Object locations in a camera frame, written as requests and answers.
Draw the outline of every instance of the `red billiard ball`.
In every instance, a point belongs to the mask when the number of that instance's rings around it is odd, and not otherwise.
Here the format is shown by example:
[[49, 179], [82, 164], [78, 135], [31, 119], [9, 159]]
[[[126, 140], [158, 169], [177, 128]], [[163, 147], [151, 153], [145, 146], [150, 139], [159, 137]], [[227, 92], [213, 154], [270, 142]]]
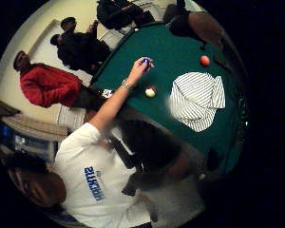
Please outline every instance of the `red billiard ball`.
[[210, 59], [206, 55], [200, 56], [199, 61], [204, 67], [208, 67], [210, 65]]

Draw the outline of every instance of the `green felt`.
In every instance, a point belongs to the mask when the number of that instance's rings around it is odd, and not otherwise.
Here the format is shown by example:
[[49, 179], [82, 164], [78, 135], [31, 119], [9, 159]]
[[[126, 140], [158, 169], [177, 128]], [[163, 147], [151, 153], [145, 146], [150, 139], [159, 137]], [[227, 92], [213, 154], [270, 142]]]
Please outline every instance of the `green felt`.
[[[191, 143], [203, 154], [206, 155], [210, 147], [216, 149], [221, 165], [228, 172], [239, 155], [238, 150], [233, 148], [239, 122], [235, 95], [237, 89], [232, 75], [212, 61], [214, 54], [220, 57], [221, 54], [209, 45], [206, 50], [201, 50], [200, 46], [199, 41], [173, 36], [162, 24], [144, 27], [124, 37], [96, 75], [96, 86], [115, 89], [128, 76], [135, 60], [142, 56], [152, 58], [155, 68], [140, 80], [127, 104]], [[201, 55], [207, 55], [211, 59], [210, 66], [200, 64]], [[194, 132], [173, 119], [166, 105], [173, 81], [187, 72], [208, 72], [213, 77], [221, 76], [224, 85], [226, 107], [217, 110], [212, 125], [201, 132]], [[145, 88], [150, 85], [158, 90], [152, 99], [144, 94]]]

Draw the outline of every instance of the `black strap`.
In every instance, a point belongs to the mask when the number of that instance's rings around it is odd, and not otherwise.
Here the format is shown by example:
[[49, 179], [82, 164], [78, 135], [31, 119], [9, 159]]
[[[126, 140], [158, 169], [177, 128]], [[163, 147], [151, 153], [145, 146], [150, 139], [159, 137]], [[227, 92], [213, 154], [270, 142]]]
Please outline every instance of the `black strap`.
[[131, 160], [130, 155], [127, 153], [124, 146], [122, 145], [122, 142], [112, 134], [107, 135], [107, 138], [110, 140], [111, 145], [116, 149], [118, 155], [121, 157], [125, 167], [128, 169], [133, 168], [134, 163]]

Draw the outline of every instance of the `bracelet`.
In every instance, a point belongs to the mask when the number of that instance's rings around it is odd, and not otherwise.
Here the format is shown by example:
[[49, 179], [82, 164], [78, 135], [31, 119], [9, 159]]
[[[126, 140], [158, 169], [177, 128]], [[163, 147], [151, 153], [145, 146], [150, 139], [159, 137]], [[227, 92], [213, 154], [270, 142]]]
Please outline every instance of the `bracelet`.
[[129, 91], [132, 90], [132, 87], [125, 82], [125, 79], [123, 79], [122, 81], [122, 86], [125, 87]]

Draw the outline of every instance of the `white t-shirt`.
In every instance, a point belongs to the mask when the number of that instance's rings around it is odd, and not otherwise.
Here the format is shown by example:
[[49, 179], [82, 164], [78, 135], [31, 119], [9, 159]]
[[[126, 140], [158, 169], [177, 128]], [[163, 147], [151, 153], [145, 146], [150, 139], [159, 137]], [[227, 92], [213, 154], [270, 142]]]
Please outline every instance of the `white t-shirt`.
[[127, 169], [115, 149], [99, 146], [100, 137], [96, 127], [85, 123], [62, 141], [53, 166], [66, 185], [62, 206], [78, 221], [95, 228], [149, 222], [144, 203], [122, 193], [136, 169]]

